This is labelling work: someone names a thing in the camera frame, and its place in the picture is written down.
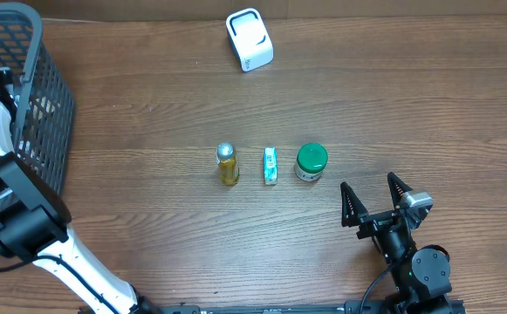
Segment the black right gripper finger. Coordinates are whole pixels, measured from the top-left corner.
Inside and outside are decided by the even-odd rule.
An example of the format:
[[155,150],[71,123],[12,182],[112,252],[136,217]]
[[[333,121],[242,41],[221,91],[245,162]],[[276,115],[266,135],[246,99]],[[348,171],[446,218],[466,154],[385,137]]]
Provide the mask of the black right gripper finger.
[[394,207],[408,208],[413,189],[402,181],[394,172],[387,174],[387,183]]
[[359,226],[368,216],[368,211],[353,189],[343,181],[340,184],[342,211],[341,225],[343,227]]

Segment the green lid white jar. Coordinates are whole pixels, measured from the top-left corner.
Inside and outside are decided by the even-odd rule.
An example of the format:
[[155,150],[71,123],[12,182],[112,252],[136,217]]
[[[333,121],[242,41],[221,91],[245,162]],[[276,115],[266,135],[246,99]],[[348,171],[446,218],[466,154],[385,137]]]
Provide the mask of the green lid white jar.
[[294,165],[296,176],[302,181],[317,181],[328,162],[328,153],[319,143],[304,144],[299,150]]

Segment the teal white small packet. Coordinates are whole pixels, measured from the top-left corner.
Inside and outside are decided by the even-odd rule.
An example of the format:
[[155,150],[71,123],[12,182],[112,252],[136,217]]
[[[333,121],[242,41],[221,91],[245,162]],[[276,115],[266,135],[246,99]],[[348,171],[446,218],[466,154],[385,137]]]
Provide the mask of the teal white small packet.
[[275,147],[264,149],[264,183],[277,184],[277,149]]

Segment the yellow bottle with silver cap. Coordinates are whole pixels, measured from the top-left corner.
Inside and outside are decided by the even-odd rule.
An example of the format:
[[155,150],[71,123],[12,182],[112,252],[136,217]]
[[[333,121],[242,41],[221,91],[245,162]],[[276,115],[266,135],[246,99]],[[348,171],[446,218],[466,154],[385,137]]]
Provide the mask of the yellow bottle with silver cap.
[[234,186],[239,180],[236,150],[229,142],[222,142],[216,148],[216,163],[220,180],[226,186]]

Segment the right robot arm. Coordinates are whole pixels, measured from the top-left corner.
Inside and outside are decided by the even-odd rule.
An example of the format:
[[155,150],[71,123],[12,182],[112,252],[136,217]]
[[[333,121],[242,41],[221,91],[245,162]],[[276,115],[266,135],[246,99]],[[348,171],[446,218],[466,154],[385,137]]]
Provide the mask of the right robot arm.
[[[450,255],[440,245],[418,248],[412,232],[433,207],[426,191],[416,191],[395,173],[387,175],[394,208],[371,214],[346,182],[340,184],[341,225],[357,227],[359,239],[369,238],[387,267],[370,283],[355,309],[359,313],[454,313],[449,301]],[[368,302],[376,285],[391,276],[396,292],[376,305]]]

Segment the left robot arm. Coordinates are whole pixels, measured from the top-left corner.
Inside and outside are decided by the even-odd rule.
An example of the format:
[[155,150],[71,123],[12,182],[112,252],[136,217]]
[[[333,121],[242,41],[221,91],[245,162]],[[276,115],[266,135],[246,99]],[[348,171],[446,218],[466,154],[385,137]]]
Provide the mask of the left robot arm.
[[159,312],[82,243],[59,195],[15,153],[10,125],[16,109],[0,79],[0,255],[20,260],[0,273],[36,265],[78,295],[90,313]]

